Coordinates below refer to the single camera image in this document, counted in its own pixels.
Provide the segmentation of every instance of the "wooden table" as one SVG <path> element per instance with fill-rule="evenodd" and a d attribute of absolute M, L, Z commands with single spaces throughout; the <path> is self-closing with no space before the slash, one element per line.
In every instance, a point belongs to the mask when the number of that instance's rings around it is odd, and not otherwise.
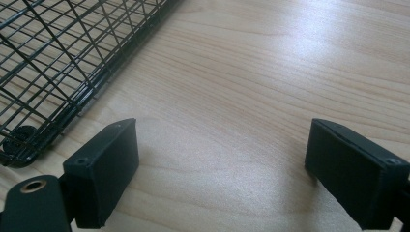
<path fill-rule="evenodd" d="M 186 0 L 47 154 L 1 168 L 1 207 L 126 118 L 140 166 L 101 231 L 361 231 L 304 169 L 310 121 L 410 160 L 410 3 Z"/>

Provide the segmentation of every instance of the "wire frame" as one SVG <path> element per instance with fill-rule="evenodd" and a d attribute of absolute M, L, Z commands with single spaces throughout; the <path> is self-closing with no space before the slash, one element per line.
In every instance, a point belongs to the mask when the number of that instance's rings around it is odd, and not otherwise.
<path fill-rule="evenodd" d="M 0 2 L 0 162 L 30 164 L 177 0 Z"/>

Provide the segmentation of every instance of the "wire mesh basket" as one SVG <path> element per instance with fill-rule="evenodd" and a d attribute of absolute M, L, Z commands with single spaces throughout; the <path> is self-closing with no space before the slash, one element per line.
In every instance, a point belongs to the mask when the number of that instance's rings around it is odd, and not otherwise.
<path fill-rule="evenodd" d="M 2 0 L 0 162 L 33 162 L 176 2 Z"/>

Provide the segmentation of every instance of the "black plastic part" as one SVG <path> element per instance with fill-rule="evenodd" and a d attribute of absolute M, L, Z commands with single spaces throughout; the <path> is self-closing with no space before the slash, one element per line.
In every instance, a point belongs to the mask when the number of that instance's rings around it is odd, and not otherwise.
<path fill-rule="evenodd" d="M 111 124 L 64 163 L 79 228 L 101 228 L 139 165 L 135 119 Z"/>
<path fill-rule="evenodd" d="M 395 216 L 405 224 L 402 231 L 410 231 L 410 182 L 395 199 Z"/>
<path fill-rule="evenodd" d="M 14 186 L 7 194 L 1 232 L 69 232 L 58 179 L 39 176 Z"/>
<path fill-rule="evenodd" d="M 342 125 L 313 119 L 306 169 L 362 229 L 389 229 L 410 164 Z"/>

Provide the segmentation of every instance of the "screw hole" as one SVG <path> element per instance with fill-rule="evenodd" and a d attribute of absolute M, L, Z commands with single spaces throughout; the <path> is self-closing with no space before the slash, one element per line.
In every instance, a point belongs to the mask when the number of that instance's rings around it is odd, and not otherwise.
<path fill-rule="evenodd" d="M 84 164 L 84 163 L 86 163 L 87 162 L 87 159 L 86 158 L 81 158 L 81 159 L 77 159 L 76 160 L 76 163 L 77 164 Z"/>
<path fill-rule="evenodd" d="M 32 193 L 42 189 L 47 184 L 45 180 L 32 181 L 21 188 L 22 193 Z"/>
<path fill-rule="evenodd" d="M 387 159 L 387 163 L 398 165 L 401 164 L 401 161 L 398 159 Z"/>

